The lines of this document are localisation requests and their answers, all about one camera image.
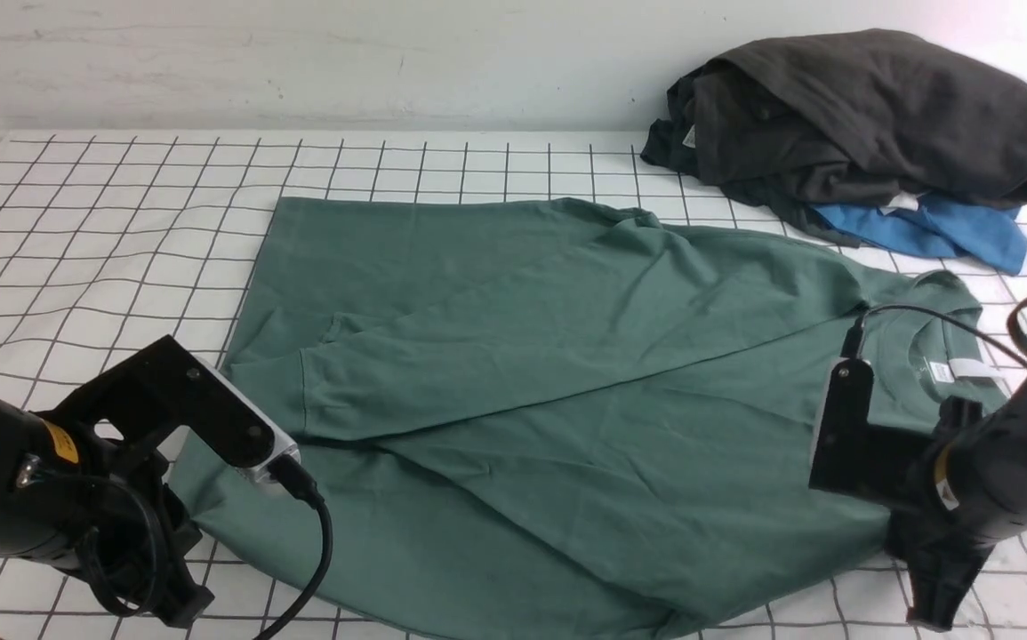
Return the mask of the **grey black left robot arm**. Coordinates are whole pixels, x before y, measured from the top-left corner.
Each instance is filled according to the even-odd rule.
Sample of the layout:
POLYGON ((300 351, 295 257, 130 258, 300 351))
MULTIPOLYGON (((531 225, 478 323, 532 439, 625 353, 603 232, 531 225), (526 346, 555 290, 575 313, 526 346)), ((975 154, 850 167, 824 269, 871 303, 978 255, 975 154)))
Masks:
POLYGON ((0 400, 0 556, 45 564, 110 614, 186 628, 213 600, 185 555, 201 539, 160 444, 188 427, 254 484, 291 438, 172 336, 45 411, 0 400))

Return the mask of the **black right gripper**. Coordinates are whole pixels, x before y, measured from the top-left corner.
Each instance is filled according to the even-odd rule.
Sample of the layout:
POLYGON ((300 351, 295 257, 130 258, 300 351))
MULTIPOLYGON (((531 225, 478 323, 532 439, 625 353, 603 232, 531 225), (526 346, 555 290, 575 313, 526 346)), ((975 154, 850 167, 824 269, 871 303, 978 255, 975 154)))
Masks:
POLYGON ((994 547, 1024 531, 1016 511, 976 481, 968 442, 983 405, 951 396, 931 432, 870 422, 875 374, 866 361, 839 359, 830 369, 811 438, 810 489, 890 510, 883 548, 907 568, 906 620, 951 631, 994 547))

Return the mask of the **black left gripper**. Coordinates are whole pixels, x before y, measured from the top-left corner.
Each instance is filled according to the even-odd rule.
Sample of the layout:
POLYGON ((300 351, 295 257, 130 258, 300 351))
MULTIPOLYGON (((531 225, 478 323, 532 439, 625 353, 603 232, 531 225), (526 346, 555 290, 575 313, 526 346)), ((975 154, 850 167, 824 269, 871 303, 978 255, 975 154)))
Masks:
POLYGON ((38 413, 78 455, 75 463, 45 463, 34 482, 84 510, 83 530, 71 535, 78 563, 71 575, 111 614, 147 614, 169 628, 191 627, 213 600, 189 574, 185 556, 201 535, 167 486, 160 451, 196 421, 195 357, 164 336, 38 413))

